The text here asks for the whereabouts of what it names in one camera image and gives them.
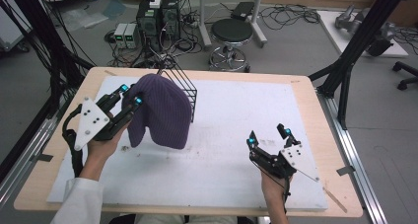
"desk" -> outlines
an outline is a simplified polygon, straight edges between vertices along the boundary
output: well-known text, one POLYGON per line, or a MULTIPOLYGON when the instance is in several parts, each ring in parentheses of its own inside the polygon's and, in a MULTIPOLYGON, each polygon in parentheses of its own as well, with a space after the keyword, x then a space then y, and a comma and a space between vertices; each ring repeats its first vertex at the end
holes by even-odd
MULTIPOLYGON (((140 77, 148 73, 155 73, 150 69, 123 69, 123 68, 93 68, 79 92, 71 103, 68 112, 74 110, 83 102, 84 97, 94 98, 106 76, 134 76, 140 77)), ((185 71, 186 75, 196 80, 228 80, 244 82, 266 82, 289 84, 293 88, 301 117, 304 121, 308 140, 312 146, 320 180, 329 208, 322 212, 289 212, 294 216, 333 216, 333 217, 359 217, 363 214, 357 194, 348 176, 340 177, 336 170, 344 167, 337 145, 333 139, 329 125, 320 107, 314 92, 314 87, 308 77, 267 75, 267 74, 241 74, 226 72, 185 71)), ((78 121, 73 119, 70 126, 78 121)), ((43 153, 52 155, 50 162, 37 162, 24 187, 15 200, 15 208, 19 210, 57 210, 59 203, 48 203, 46 199, 54 183, 61 161, 67 151, 67 145, 61 136, 62 122, 58 130, 52 135, 50 142, 43 153)), ((267 215, 266 210, 259 208, 225 209, 225 208, 198 208, 182 207, 169 208, 157 206, 137 205, 104 205, 103 211, 136 212, 136 213, 182 213, 182 214, 218 214, 218 215, 267 215)))

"black stool seat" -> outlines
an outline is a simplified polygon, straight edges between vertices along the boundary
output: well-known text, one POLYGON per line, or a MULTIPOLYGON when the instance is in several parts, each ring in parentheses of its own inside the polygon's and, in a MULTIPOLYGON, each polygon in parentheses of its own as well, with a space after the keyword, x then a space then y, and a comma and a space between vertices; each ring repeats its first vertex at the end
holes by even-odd
POLYGON ((223 19, 212 25, 212 35, 225 42, 242 42, 251 38, 251 26, 237 19, 223 19))

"stool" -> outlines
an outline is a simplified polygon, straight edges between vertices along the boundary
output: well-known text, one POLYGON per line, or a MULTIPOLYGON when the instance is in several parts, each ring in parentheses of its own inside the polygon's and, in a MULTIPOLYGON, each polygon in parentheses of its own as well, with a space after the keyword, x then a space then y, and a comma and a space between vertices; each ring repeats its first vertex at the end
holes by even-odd
POLYGON ((245 59, 245 54, 237 49, 252 37, 250 24, 237 19, 224 19, 212 25, 212 39, 223 44, 217 47, 210 54, 209 70, 217 68, 223 71, 237 71, 244 67, 245 72, 249 72, 249 65, 245 59))

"purple knit beanie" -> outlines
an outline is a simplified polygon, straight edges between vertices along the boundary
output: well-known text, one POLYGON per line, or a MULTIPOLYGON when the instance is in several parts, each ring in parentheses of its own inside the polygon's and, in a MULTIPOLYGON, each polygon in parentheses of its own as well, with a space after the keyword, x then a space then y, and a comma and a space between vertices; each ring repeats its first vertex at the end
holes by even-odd
POLYGON ((191 122, 191 105, 184 91, 161 75, 147 74, 132 86, 122 107, 138 93, 142 93, 143 105, 128 126, 131 146, 139 145, 145 127, 149 127, 151 138, 158 145, 183 149, 191 122))

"office chair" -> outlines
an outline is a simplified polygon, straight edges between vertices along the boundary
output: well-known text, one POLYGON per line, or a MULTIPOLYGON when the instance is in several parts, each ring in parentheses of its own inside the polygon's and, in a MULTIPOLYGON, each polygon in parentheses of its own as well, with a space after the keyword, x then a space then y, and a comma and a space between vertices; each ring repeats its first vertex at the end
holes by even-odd
POLYGON ((404 64, 402 62, 397 61, 394 65, 392 70, 397 72, 401 69, 406 70, 407 72, 413 74, 415 77, 410 78, 410 79, 404 79, 402 81, 400 81, 399 85, 397 85, 397 89, 399 90, 405 90, 407 89, 407 84, 411 84, 411 83, 418 83, 418 69, 416 68, 412 68, 411 66, 404 64))
POLYGON ((215 48, 210 54, 209 70, 212 68, 222 71, 237 71, 244 68, 249 72, 249 65, 245 54, 237 49, 249 42, 252 37, 252 28, 249 23, 237 19, 223 19, 215 22, 211 28, 212 39, 223 44, 215 48))

